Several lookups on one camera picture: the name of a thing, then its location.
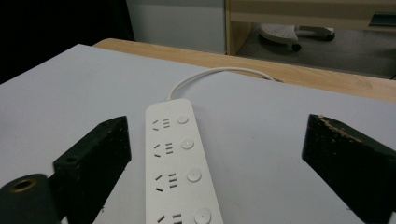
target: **electrical outlet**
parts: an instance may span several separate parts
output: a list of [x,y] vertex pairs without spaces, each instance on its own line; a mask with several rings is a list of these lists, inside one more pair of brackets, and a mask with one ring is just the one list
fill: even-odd
[[157,158],[172,155],[175,153],[173,143],[171,143],[171,142],[154,144],[151,151],[152,151],[153,156],[157,157]]
[[190,101],[146,111],[146,223],[223,223]]

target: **dark background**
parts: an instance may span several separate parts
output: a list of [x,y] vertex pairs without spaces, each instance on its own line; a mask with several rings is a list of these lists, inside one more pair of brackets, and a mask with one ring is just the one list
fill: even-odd
[[134,40],[125,0],[6,0],[0,18],[0,84],[76,44]]

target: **white wall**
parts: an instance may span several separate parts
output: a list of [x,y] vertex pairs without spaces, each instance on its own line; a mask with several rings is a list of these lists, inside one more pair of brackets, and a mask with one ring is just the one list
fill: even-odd
[[127,0],[136,41],[225,52],[223,0]]

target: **screw hole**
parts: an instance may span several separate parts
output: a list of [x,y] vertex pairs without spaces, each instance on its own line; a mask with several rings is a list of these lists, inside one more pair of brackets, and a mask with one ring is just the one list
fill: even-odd
[[37,183],[35,179],[24,179],[16,183],[14,186],[11,188],[11,192],[13,193],[19,193],[22,191],[26,191],[30,189],[32,186],[34,186]]

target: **wooden table edge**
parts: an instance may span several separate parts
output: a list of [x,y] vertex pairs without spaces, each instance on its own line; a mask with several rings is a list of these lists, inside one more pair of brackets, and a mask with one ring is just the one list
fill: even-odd
[[190,49],[178,49],[120,39],[104,39],[94,47],[203,67],[245,67],[285,83],[396,103],[396,81],[341,72],[273,63]]

